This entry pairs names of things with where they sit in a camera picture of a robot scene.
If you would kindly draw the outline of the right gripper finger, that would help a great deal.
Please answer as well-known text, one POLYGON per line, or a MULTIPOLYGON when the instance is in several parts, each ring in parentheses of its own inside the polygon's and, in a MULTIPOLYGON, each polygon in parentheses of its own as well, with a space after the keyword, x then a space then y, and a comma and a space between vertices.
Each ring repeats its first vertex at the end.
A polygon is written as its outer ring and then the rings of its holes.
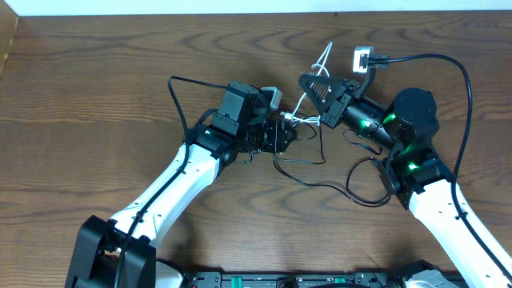
POLYGON ((304 90, 308 85, 328 85, 337 89, 339 86, 345 84, 345 78, 333 78, 327 76, 319 76, 312 74, 302 74, 298 80, 298 84, 304 90))
POLYGON ((308 85, 304 89, 320 116, 331 108, 335 100, 336 89, 328 85, 308 85))

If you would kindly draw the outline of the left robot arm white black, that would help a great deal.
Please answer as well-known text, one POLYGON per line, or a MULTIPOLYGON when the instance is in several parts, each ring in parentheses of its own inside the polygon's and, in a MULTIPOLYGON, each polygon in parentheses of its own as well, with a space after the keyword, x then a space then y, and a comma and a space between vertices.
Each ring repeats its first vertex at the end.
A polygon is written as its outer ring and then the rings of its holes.
POLYGON ((182 212, 239 154, 280 153, 296 139, 291 124, 272 117, 278 88, 231 82, 222 90, 220 107, 185 128, 175 158, 139 197, 108 220, 82 224, 67 287, 179 287, 183 274, 156 252, 182 212))

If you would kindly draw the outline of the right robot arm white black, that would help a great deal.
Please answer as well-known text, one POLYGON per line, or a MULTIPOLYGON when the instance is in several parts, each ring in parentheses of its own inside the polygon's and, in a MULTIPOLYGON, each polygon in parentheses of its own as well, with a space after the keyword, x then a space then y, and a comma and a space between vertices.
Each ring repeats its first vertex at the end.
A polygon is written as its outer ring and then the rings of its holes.
POLYGON ((344 124, 389 151, 379 164, 386 191, 397 197, 436 238, 470 287, 509 287, 511 257, 479 220, 438 156, 431 92, 400 91, 386 109, 362 95, 356 81, 303 74, 300 87, 323 124, 344 124))

